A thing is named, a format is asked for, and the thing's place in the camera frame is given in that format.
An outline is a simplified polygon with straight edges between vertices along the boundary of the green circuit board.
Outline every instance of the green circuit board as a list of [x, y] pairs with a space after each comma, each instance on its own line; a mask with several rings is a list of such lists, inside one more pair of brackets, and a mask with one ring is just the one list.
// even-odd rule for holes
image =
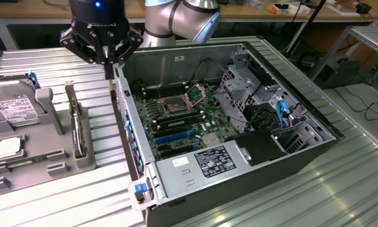
[[[163, 160], [176, 155], [207, 148], [208, 146], [203, 141], [203, 137], [205, 135], [211, 135], [211, 133], [215, 133], [213, 135], [216, 135], [219, 138], [219, 140], [215, 140], [215, 142], [224, 142], [229, 136], [239, 134], [239, 131], [227, 119], [227, 115], [219, 105], [219, 101], [215, 98], [215, 90], [212, 88], [204, 88], [203, 85], [200, 86], [204, 89], [204, 93], [197, 87], [193, 87], [188, 91], [188, 97], [192, 104], [196, 104], [204, 97], [204, 99], [193, 107], [189, 107], [188, 103], [184, 102], [185, 96], [183, 94], [160, 97], [156, 99], [145, 99], [143, 95], [133, 95], [147, 138], [156, 160]], [[189, 136], [187, 138], [157, 144], [156, 140], [168, 138], [169, 136], [175, 136], [180, 133], [171, 133], [165, 136], [155, 137], [155, 135], [161, 132], [160, 128], [157, 128], [157, 125], [163, 126], [163, 124], [157, 124], [153, 121], [167, 119], [169, 117], [180, 118], [180, 116], [184, 116], [185, 114], [200, 113], [200, 111], [204, 111], [204, 113], [201, 117], [193, 117], [196, 120], [195, 123], [176, 127], [180, 129], [184, 127], [185, 130], [180, 133], [188, 133]]]

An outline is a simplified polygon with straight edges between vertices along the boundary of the aluminum work surface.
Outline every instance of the aluminum work surface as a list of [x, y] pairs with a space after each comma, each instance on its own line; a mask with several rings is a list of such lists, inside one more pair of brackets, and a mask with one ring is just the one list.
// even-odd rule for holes
[[356, 26], [351, 27], [351, 34], [360, 39], [367, 45], [378, 51], [378, 27]]
[[[355, 127], [344, 111], [311, 86], [307, 76], [268, 42], [256, 37], [217, 38], [209, 42], [233, 41], [249, 41], [256, 46], [347, 139], [299, 174], [177, 227], [378, 227], [376, 141]], [[127, 194], [131, 177], [101, 70], [63, 48], [6, 52], [0, 74], [28, 69], [36, 72], [42, 86], [52, 87], [56, 109], [68, 108], [64, 82], [75, 81], [77, 97], [89, 108], [99, 168], [0, 196], [0, 226], [144, 226], [141, 213], [131, 209]]]

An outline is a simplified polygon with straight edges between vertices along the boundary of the circuit board module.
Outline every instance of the circuit board module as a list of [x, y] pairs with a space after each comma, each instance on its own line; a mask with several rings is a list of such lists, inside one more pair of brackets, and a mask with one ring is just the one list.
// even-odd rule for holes
[[156, 160], [217, 145], [239, 134], [208, 85], [144, 90], [133, 99]]

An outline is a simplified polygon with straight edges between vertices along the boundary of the warning label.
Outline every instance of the warning label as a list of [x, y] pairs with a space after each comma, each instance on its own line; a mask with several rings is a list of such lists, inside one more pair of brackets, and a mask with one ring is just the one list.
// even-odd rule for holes
[[38, 119], [30, 98], [0, 101], [0, 112], [10, 123]]
[[203, 174], [208, 178], [236, 169], [236, 164], [224, 146], [203, 151], [195, 154], [195, 157]]

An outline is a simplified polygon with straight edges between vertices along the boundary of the hard drive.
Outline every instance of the hard drive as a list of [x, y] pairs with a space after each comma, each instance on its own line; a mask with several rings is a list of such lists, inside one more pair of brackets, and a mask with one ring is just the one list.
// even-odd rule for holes
[[30, 76], [16, 75], [0, 78], [0, 121], [14, 127], [39, 123], [38, 116], [46, 110], [36, 101], [36, 86]]

